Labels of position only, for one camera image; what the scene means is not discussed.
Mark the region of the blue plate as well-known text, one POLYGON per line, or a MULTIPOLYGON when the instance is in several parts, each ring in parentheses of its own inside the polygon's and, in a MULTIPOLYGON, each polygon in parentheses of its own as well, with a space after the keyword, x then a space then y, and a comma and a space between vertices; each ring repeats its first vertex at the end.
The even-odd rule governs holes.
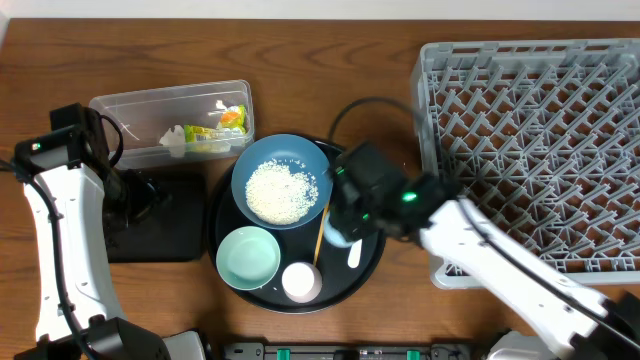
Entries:
POLYGON ((236 206, 251 222, 269 229, 289 230, 314 220, 331 191, 329 158, 319 145, 297 135, 255 142, 232 170, 236 206))

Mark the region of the wooden chopstick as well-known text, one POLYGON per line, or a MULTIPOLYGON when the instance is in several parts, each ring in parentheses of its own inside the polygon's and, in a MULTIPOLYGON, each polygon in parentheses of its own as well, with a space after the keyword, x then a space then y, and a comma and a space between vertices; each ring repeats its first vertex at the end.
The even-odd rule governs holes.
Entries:
POLYGON ((319 259, 321 245, 322 245, 322 241, 323 241, 323 237, 324 237, 324 224, 325 224, 325 219, 326 219, 326 215, 328 213, 328 210, 329 210, 329 203, 326 204, 326 206, 324 207, 324 210, 322 212, 322 217, 321 217, 321 222, 320 222, 320 226, 319 226, 318 236, 317 236, 315 249, 314 249, 314 256, 313 256, 313 262, 312 262, 313 266, 317 266, 317 262, 318 262, 318 259, 319 259))

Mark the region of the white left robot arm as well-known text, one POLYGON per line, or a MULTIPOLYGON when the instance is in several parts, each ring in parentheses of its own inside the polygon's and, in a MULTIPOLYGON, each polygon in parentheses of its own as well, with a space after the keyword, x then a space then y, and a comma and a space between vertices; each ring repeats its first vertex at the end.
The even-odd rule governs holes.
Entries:
POLYGON ((41 305, 36 345, 22 359, 204 359, 200 334, 161 337, 127 321, 111 280, 103 204, 126 203, 95 130, 68 125, 17 144, 37 233, 41 305))

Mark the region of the pile of white rice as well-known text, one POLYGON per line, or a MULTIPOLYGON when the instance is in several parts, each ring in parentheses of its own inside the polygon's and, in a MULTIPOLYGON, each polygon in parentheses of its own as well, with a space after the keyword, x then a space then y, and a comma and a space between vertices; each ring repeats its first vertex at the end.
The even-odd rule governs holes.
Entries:
POLYGON ((306 216, 318 201, 315 176, 293 172, 291 165, 299 162, 265 161, 245 185, 249 209, 268 224, 291 225, 306 216))

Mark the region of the round black tray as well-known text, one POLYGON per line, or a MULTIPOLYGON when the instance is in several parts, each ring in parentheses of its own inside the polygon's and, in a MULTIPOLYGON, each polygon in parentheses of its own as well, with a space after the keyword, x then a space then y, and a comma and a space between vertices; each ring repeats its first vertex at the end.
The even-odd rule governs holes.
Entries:
POLYGON ((310 313, 354 294, 386 244, 373 233, 349 245, 327 240, 329 163, 342 150, 277 134, 249 146, 221 180, 206 236, 223 281, 244 300, 290 314, 310 313))

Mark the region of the mint green bowl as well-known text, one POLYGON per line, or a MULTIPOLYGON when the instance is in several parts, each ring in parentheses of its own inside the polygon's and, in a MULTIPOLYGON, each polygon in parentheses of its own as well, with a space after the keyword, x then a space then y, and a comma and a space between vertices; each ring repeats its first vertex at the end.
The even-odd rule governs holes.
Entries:
POLYGON ((230 232, 216 253, 216 268, 230 287, 252 291, 268 284, 277 274, 281 249, 267 230, 245 226, 230 232))

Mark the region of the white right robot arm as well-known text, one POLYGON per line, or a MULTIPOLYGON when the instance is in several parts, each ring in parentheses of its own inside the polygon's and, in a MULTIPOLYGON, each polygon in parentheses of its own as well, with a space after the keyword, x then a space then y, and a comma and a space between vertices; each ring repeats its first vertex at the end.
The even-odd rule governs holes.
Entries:
POLYGON ((534 256, 491 222, 460 186, 409 178, 363 143, 331 160, 329 231, 348 242, 415 234, 430 254, 475 278, 518 314, 556 359, 636 359, 639 299, 613 301, 534 256))

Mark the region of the black rectangular tray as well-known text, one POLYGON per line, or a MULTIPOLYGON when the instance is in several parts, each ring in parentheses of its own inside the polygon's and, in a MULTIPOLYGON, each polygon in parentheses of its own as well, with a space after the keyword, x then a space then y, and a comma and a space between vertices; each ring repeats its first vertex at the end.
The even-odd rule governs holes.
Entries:
POLYGON ((111 263, 188 262, 203 252, 206 184, 196 173, 141 172, 157 181, 171 201, 124 231, 105 232, 111 263))

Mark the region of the clear plastic bin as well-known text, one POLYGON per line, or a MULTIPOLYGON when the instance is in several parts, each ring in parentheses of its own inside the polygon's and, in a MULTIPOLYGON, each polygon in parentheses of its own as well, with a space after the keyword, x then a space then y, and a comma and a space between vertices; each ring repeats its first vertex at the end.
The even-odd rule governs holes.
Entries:
POLYGON ((123 153, 116 167, 120 170, 143 169, 201 162, 241 154, 255 138, 251 88, 245 80, 201 83, 140 90, 93 98, 89 107, 111 118, 115 124, 105 125, 108 147, 123 153), (159 144, 165 132, 175 125, 214 127, 221 112, 234 105, 244 105, 247 130, 244 146, 229 152, 207 153, 183 147, 159 144))

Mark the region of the pink white cup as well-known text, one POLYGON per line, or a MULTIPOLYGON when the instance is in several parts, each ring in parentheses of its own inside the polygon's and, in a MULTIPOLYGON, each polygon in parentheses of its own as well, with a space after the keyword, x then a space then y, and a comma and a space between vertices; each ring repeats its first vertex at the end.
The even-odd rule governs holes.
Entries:
POLYGON ((281 280, 286 296, 296 303, 314 300, 323 285, 319 270, 306 262, 295 262, 287 266, 281 280))

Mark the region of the green yellow snack wrapper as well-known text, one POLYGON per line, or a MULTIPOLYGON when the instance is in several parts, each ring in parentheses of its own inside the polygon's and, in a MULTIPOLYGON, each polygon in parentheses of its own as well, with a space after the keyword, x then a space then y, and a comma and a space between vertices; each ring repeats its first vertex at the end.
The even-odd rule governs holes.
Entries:
POLYGON ((186 125, 185 142, 192 144, 196 152, 224 153, 232 147, 244 146, 247 130, 247 111, 244 105, 234 105, 224 109, 214 127, 186 125))

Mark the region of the grey dishwasher rack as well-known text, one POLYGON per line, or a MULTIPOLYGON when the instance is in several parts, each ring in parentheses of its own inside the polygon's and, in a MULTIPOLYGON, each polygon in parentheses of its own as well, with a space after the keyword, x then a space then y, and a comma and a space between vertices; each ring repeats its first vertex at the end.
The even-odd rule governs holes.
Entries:
POLYGON ((411 75, 427 172, 588 285, 639 280, 639 43, 430 43, 411 75))

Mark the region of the white paper napkin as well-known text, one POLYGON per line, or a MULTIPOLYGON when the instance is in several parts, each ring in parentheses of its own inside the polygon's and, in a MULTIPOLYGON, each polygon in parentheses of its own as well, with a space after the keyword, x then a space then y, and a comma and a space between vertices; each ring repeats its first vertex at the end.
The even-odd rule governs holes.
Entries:
POLYGON ((184 128, 180 125, 171 127, 160 138, 159 144, 164 147, 183 147, 186 144, 184 128))

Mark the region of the white plastic knife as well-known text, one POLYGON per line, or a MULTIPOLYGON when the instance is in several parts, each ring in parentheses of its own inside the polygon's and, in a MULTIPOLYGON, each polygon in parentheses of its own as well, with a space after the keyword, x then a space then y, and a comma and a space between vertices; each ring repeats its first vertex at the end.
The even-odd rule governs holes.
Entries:
POLYGON ((362 240, 358 240, 352 244, 349 250, 347 265, 351 269, 356 269, 360 264, 362 251, 362 240))

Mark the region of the black rail with green clips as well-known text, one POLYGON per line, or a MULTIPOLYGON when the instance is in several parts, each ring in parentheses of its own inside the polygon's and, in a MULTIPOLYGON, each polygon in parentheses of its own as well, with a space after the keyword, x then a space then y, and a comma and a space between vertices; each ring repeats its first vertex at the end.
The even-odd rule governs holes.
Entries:
POLYGON ((427 346, 294 345, 234 343, 220 350, 224 360, 471 360, 465 344, 427 346))

